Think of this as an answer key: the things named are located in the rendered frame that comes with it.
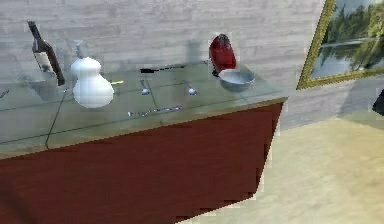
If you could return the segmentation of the black object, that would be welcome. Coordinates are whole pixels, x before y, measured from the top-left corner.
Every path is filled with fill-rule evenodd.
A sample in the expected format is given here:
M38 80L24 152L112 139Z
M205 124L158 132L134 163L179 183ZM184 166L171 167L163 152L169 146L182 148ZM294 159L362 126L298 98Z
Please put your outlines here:
M372 110L381 116L384 116L384 89L379 94L375 103L372 106Z

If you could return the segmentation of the black handled kitchen knife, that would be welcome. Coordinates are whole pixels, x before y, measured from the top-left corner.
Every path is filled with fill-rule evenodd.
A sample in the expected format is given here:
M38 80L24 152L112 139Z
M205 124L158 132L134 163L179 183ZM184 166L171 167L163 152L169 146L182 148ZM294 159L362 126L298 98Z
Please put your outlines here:
M176 65L176 66L168 66L168 67L161 67L161 68L141 68L140 73L150 74L150 73L155 73L159 71L178 69L178 68L185 68L185 65Z

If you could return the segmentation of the gold framed landscape painting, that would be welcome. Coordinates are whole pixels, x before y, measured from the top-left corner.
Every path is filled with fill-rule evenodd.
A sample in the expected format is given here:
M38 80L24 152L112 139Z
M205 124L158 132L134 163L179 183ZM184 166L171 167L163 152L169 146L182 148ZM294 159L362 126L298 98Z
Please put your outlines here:
M325 0L297 88L384 74L384 0Z

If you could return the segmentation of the grey metal bowl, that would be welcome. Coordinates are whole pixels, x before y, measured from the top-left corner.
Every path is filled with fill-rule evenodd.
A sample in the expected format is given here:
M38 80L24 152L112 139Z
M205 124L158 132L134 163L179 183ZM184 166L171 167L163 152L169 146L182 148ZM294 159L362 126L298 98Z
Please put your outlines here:
M240 92L250 87L255 80L252 72L241 71L237 69L222 70L218 77L220 84L227 90Z

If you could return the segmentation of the white round vase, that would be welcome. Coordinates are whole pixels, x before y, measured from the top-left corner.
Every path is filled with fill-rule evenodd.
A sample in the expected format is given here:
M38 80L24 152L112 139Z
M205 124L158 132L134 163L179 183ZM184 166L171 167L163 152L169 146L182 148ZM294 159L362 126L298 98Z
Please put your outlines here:
M99 61L87 56L81 46L76 45L77 59L71 65L71 73L77 77L72 89L75 100L85 108L100 108L113 100L114 89L101 76Z

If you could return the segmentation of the silver butter knife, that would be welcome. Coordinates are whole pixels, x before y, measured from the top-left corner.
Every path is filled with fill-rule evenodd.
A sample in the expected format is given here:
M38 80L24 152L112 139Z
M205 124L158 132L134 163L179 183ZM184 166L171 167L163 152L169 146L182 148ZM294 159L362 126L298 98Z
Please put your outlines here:
M154 114L154 113L163 112L163 111L181 110L182 108L183 108L183 106L173 106L173 107L164 107L164 108L150 109L150 110L147 110L147 111L139 111L139 112L128 111L127 115L129 117L132 117L132 116L147 116L149 114Z

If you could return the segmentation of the dark brown wine bottle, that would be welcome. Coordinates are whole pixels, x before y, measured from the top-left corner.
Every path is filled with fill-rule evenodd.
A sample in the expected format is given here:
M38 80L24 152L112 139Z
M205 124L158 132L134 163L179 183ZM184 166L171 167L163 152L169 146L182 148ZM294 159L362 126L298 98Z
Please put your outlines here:
M57 85L64 85L65 78L52 46L41 37L34 21L28 20L27 23L34 38L32 52L40 70L44 73L53 73L56 76Z

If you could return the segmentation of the red cabinet with grey worktop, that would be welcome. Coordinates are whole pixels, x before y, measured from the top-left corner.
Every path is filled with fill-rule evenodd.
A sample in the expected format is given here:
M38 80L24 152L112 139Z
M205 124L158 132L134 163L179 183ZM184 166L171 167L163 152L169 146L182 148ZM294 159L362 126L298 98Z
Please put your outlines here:
M110 80L124 83L97 109L64 88L0 86L0 224L175 224L255 194L282 90L258 77L229 91L205 62Z

